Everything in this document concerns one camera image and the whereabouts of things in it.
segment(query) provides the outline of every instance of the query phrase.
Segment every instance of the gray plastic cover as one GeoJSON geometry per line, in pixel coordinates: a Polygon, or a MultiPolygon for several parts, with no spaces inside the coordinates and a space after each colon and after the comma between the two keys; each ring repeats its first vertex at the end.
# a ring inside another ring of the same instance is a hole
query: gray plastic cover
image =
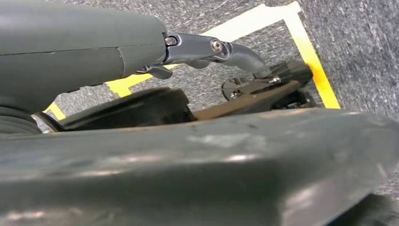
{"type": "Polygon", "coordinates": [[[164,45],[155,17],[38,0],[0,1],[0,55],[164,45]]]}

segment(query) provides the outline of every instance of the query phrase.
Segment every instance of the gray carpet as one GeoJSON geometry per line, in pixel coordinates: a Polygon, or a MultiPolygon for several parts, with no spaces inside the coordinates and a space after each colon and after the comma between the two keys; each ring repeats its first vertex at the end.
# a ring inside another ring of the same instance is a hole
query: gray carpet
{"type": "MultiPolygon", "coordinates": [[[[169,31],[202,33],[259,4],[279,6],[290,0],[66,0],[67,3],[115,8],[158,17],[169,31]]],[[[399,2],[393,0],[299,0],[300,14],[335,94],[345,109],[399,118],[399,2]]],[[[284,22],[237,41],[268,64],[300,54],[284,22]]],[[[156,86],[183,88],[194,110],[223,101],[220,84],[242,73],[213,65],[204,70],[180,67],[167,81],[150,79],[132,91],[156,86]]],[[[317,96],[314,87],[312,93],[317,96]]],[[[70,115],[117,98],[107,86],[60,95],[56,102],[70,115]]],[[[399,171],[379,192],[399,199],[399,171]]]]}

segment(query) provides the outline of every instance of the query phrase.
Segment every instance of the black mechanical part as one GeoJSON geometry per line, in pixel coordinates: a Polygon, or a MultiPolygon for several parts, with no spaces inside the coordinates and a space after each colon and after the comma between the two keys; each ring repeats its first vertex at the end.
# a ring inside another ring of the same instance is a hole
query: black mechanical part
{"type": "Polygon", "coordinates": [[[283,99],[273,103],[270,111],[284,110],[294,108],[312,108],[319,107],[307,88],[300,88],[285,96],[283,99]]]}
{"type": "Polygon", "coordinates": [[[60,123],[69,131],[158,126],[194,121],[181,89],[157,88],[87,109],[60,123]]]}
{"type": "Polygon", "coordinates": [[[230,101],[242,95],[271,90],[289,81],[298,81],[304,87],[313,78],[307,64],[291,60],[271,66],[267,71],[229,79],[222,85],[223,96],[230,101]]]}
{"type": "Polygon", "coordinates": [[[210,120],[229,115],[271,111],[276,104],[285,101],[287,96],[291,96],[300,88],[301,85],[297,81],[282,83],[278,87],[256,95],[241,95],[232,101],[195,112],[194,115],[197,120],[210,120]]]}

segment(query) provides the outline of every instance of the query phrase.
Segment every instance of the hex bolt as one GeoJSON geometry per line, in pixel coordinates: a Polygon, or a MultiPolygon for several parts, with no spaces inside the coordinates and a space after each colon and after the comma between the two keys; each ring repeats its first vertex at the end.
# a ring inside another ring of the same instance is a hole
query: hex bolt
{"type": "Polygon", "coordinates": [[[230,94],[230,98],[233,98],[233,99],[235,99],[235,98],[237,98],[237,97],[239,97],[239,96],[241,96],[242,95],[242,92],[241,92],[241,90],[236,90],[236,91],[233,91],[231,94],[230,94]]]}
{"type": "Polygon", "coordinates": [[[177,44],[177,39],[175,37],[167,37],[165,38],[165,43],[167,46],[174,46],[177,44]]]}
{"type": "Polygon", "coordinates": [[[279,76],[274,77],[269,83],[279,83],[281,82],[281,78],[279,76]]]}
{"type": "Polygon", "coordinates": [[[211,48],[212,48],[212,51],[214,51],[216,53],[220,53],[223,50],[223,44],[221,41],[219,41],[217,39],[213,39],[211,41],[211,48]]]}

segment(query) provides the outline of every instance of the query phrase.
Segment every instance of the small lever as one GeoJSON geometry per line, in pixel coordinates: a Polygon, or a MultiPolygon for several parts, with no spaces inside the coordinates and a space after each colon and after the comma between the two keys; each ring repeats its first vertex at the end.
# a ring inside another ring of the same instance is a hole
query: small lever
{"type": "Polygon", "coordinates": [[[145,66],[142,70],[137,71],[135,74],[151,74],[157,79],[168,79],[172,76],[173,72],[161,65],[145,66]]]}

